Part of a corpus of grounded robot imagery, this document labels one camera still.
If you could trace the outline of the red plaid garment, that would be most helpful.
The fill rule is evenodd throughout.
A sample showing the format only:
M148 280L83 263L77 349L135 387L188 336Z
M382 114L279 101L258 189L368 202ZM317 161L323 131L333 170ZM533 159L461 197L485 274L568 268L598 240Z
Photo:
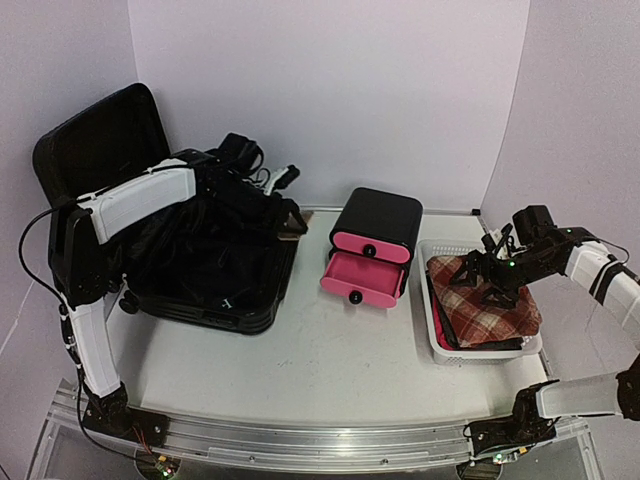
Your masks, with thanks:
M537 335L542 323L529 289L520 289L520 299L513 309L484 305L481 296L489 284L475 288L449 285L462 258L433 256L427 261L431 303L438 299L446 312L458 339L458 350L518 350L516 343Z

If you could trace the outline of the white perforated plastic basket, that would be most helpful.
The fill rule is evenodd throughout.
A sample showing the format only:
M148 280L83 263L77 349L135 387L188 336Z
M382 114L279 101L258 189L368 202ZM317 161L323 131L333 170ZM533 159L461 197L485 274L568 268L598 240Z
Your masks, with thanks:
M520 350L446 350L437 340L436 325L433 317L433 306L429 294L427 261L433 256L459 256L472 250L482 249L479 241L424 239L416 246L416 258L420 264L420 284L426 316L428 342L433 351L434 362L438 365L499 365L512 360L534 356L543 347L541 334L523 338Z

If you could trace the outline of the pink garment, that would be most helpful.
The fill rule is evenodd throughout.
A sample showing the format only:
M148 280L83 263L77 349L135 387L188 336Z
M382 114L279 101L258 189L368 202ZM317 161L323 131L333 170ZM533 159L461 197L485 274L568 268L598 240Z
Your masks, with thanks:
M438 344L445 350L455 351L459 349L459 343L455 331L442 308L438 299L432 301L433 318Z

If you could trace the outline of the black pink drawer organizer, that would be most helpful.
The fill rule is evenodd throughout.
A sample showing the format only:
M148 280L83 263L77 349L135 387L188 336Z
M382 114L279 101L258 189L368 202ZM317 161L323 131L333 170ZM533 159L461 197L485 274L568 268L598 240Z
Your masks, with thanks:
M395 307L409 279L422 216L415 198L353 190L329 235L321 287L353 305Z

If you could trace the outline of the black ribbed hard-shell suitcase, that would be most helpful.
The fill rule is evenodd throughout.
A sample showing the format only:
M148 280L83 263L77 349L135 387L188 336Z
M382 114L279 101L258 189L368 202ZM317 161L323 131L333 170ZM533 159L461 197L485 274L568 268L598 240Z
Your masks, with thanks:
M53 207L175 153L151 91L135 83L44 135L35 146L33 167Z

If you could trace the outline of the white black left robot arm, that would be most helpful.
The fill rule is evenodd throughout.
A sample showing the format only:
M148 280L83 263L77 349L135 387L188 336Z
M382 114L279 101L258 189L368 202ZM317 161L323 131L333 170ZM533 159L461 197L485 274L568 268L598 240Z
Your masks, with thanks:
M88 398L80 426L159 445L167 418L133 408L113 359L105 299L128 314L258 335L273 324L308 223L283 191L299 169L264 166L256 142L229 134L208 151L65 197L51 221L49 291Z

